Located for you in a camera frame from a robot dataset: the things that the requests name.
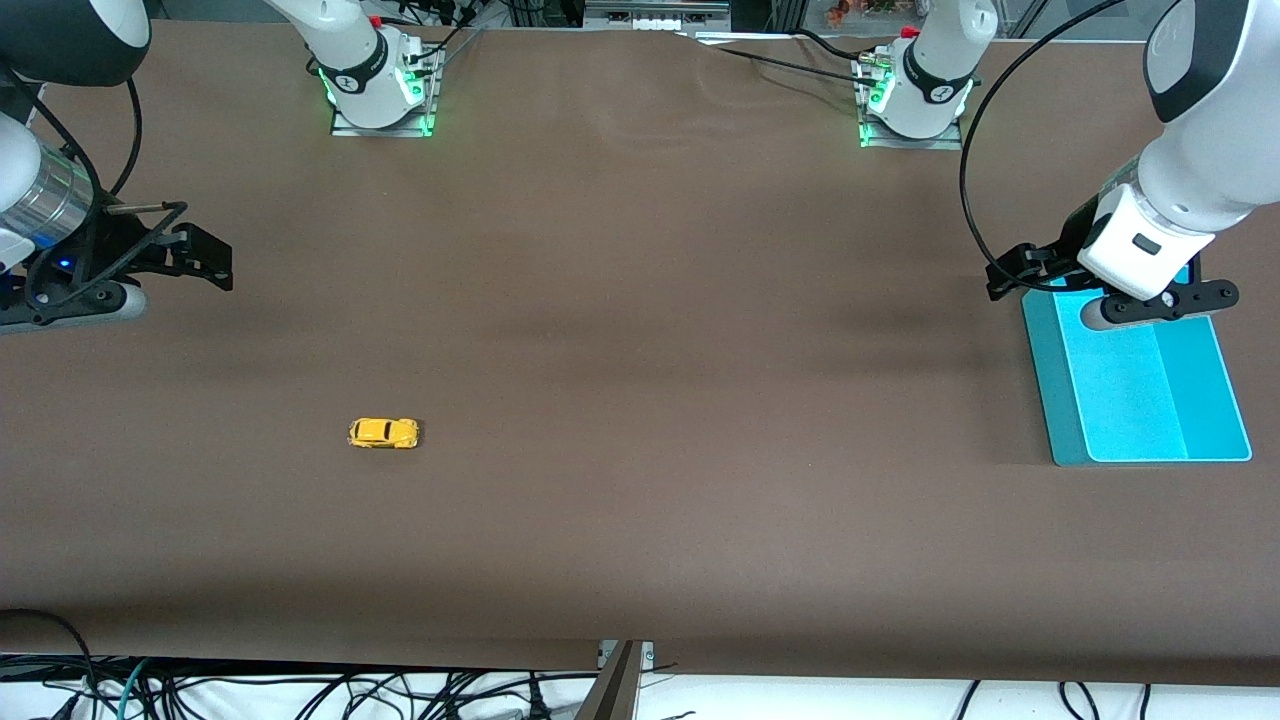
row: yellow toy car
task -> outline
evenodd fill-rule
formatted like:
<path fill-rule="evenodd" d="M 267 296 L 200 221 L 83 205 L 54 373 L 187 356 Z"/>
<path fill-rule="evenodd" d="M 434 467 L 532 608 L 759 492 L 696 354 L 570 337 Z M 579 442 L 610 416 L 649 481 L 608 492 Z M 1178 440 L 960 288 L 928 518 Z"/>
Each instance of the yellow toy car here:
<path fill-rule="evenodd" d="M 417 420 L 401 418 L 361 418 L 351 424 L 347 442 L 356 447 L 394 447 L 408 450 L 417 447 Z"/>

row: brown table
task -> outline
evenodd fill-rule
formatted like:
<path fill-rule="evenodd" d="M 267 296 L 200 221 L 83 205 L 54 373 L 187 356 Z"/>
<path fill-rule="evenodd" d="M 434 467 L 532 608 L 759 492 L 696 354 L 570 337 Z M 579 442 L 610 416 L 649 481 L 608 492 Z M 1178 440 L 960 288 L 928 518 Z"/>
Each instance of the brown table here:
<path fill-rule="evenodd" d="M 1158 131 L 1139 53 L 1055 46 L 1002 92 L 997 250 Z M 859 149 L 841 83 L 493 32 L 436 137 L 332 140 L 305 59 L 156 28 L 124 199 L 189 201 L 237 288 L 145 278 L 141 322 L 0 342 L 0 602 L 110 653 L 567 667 L 645 637 L 685 671 L 1280 682 L 1272 209 L 1207 254 L 1257 457 L 1057 469 L 957 155 Z M 114 177 L 123 90 L 50 96 Z M 360 415 L 424 447 L 349 448 Z"/>

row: black rubber band on robot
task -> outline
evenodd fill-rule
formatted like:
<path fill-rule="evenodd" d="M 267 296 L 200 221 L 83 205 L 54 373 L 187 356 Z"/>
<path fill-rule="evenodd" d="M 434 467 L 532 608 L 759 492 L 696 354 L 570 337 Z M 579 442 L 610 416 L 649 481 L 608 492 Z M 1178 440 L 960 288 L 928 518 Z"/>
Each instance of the black rubber band on robot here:
<path fill-rule="evenodd" d="M 969 78 L 973 77 L 970 72 L 963 78 L 947 81 L 924 72 L 924 68 L 915 61 L 915 42 L 908 45 L 902 53 L 902 69 L 906 70 L 906 77 L 911 81 L 911 85 L 920 88 L 924 101 L 929 105 L 950 102 L 969 83 Z"/>
<path fill-rule="evenodd" d="M 374 54 L 364 63 L 343 70 L 330 68 L 323 63 L 320 64 L 320 70 L 329 78 L 329 85 L 347 95 L 358 95 L 365 91 L 365 85 L 374 79 L 378 73 L 383 72 L 383 68 L 387 65 L 387 37 L 380 32 L 376 35 L 378 47 L 374 49 Z"/>

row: teal cable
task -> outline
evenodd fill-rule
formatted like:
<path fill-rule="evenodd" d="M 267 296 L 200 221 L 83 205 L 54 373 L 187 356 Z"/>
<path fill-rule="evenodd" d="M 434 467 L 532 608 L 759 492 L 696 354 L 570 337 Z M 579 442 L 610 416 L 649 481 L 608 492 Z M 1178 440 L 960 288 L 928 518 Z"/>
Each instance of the teal cable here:
<path fill-rule="evenodd" d="M 124 714 L 129 705 L 129 696 L 133 694 L 133 685 L 138 683 L 138 675 L 142 674 L 142 669 L 151 662 L 150 657 L 143 657 L 133 666 L 133 671 L 129 673 L 129 679 L 124 680 L 124 689 L 120 691 L 120 705 L 115 708 L 115 720 L 124 720 Z"/>

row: blue plastic bin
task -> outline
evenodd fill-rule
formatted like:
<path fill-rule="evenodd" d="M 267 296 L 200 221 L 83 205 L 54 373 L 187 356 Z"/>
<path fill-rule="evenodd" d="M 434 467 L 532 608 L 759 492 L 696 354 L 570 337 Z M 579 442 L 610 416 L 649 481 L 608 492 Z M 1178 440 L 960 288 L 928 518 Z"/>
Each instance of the blue plastic bin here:
<path fill-rule="evenodd" d="M 1101 291 L 1029 291 L 1023 315 L 1053 461 L 1240 462 L 1252 457 L 1210 318 L 1096 332 Z"/>

